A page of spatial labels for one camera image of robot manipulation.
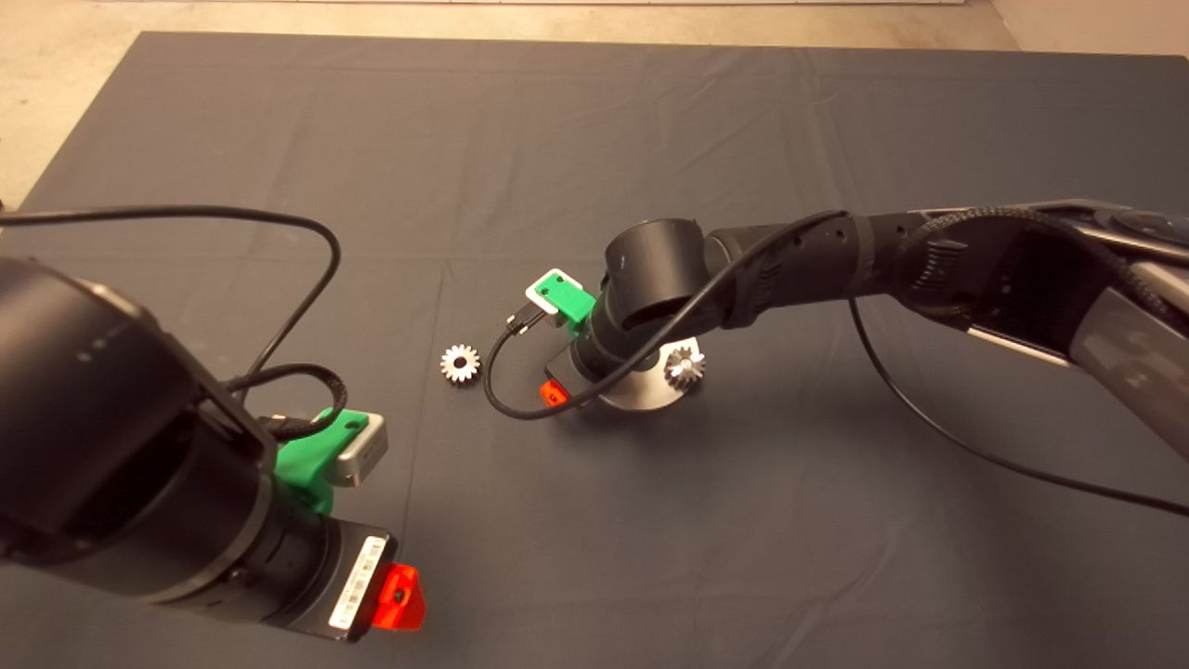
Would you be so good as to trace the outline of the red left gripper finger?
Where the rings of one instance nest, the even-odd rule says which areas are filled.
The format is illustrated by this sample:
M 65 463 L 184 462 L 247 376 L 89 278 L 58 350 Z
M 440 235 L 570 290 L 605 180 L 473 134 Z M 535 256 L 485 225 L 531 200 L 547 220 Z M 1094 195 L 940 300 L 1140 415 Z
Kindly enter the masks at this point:
M 424 626 L 427 602 L 420 572 L 407 564 L 386 564 L 378 597 L 375 598 L 372 627 L 413 632 Z

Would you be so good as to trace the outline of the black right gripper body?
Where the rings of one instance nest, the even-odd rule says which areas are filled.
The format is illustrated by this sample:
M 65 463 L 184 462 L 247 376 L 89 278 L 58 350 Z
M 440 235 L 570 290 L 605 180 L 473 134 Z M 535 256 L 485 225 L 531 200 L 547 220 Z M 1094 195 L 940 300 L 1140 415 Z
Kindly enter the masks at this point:
M 570 397 L 579 395 L 614 372 L 614 356 L 597 348 L 565 346 L 546 362 L 546 375 L 559 381 Z

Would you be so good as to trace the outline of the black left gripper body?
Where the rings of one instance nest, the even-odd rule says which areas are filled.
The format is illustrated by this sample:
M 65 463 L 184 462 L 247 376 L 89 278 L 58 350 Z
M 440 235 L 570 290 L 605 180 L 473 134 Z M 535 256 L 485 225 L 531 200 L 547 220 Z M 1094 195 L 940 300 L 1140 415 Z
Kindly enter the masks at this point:
M 294 610 L 294 631 L 346 644 L 369 635 L 378 607 L 382 572 L 398 545 L 398 538 L 382 528 L 331 519 L 331 551 Z

